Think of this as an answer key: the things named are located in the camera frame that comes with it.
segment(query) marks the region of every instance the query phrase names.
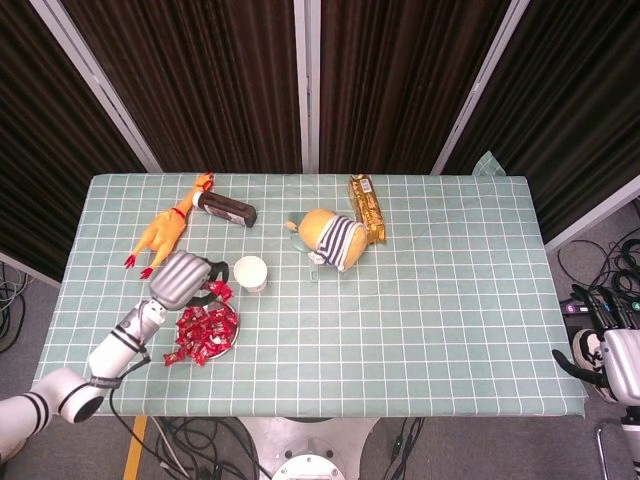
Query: rubber chicken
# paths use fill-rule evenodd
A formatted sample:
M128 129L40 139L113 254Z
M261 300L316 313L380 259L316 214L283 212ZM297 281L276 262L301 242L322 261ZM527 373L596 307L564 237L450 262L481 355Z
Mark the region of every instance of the rubber chicken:
M187 226L187 214L192 207L193 196L197 192L206 192L213 186L213 174L205 173L200 175L191 192L182 199L175 207L162 212L153 219L151 224L146 228L140 241L133 249L129 258L124 263L126 268L131 268L136 264L136 255L138 255L145 247L156 252L151 265L145 268L140 274L141 279L151 276L153 269L160 265L165 258L171 253L178 238Z

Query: white cup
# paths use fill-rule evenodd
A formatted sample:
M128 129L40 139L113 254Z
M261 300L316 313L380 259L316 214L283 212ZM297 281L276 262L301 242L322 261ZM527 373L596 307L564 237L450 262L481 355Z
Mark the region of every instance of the white cup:
M233 276L250 293L260 293L267 286L267 264L260 257L242 257L233 266Z

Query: white sneaker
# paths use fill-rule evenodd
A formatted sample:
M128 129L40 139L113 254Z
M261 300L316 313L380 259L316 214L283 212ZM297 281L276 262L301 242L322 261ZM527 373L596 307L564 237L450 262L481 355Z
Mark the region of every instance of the white sneaker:
M602 352L600 352L600 340L594 330L583 329L576 333L575 337L573 337L571 351L579 367L602 373L603 361ZM604 401L618 403L610 389L596 387L595 385L594 388Z

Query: dark brown curtain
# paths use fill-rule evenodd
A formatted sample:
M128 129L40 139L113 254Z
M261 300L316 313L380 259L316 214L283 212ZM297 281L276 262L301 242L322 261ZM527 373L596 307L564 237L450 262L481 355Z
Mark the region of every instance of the dark brown curtain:
M291 0L63 3L165 171L301 171Z
M61 280L91 178L143 168L29 2L0 25L0 250Z
M533 1L446 165L525 175L546 241L640 174L636 0Z
M323 0L320 171L429 173L508 0Z

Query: red candy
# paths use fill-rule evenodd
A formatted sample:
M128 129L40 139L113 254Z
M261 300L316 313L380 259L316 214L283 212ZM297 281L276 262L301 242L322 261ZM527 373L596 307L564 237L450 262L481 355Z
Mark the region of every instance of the red candy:
M231 297L231 289L226 283L209 282L206 288L221 296L223 301ZM231 349L231 341L238 328L238 316L226 304L210 312L202 307L188 307L176 325L176 344L180 348L164 355L165 366L182 361L188 355L202 367L209 358Z

